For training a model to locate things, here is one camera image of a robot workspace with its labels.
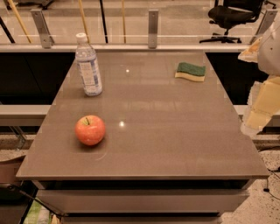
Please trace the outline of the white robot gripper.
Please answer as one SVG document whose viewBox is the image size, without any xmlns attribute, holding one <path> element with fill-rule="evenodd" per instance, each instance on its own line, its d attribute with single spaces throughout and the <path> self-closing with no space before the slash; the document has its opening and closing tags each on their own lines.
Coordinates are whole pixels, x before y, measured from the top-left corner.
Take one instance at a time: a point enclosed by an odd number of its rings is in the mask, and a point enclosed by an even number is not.
<svg viewBox="0 0 280 224">
<path fill-rule="evenodd" d="M 262 38 L 258 38 L 249 48 L 242 51 L 238 59 L 258 62 L 261 71 L 275 75 L 264 82 L 255 81 L 250 89 L 248 106 L 242 117 L 241 132 L 253 137 L 280 111 L 280 21 L 274 21 Z"/>
</svg>

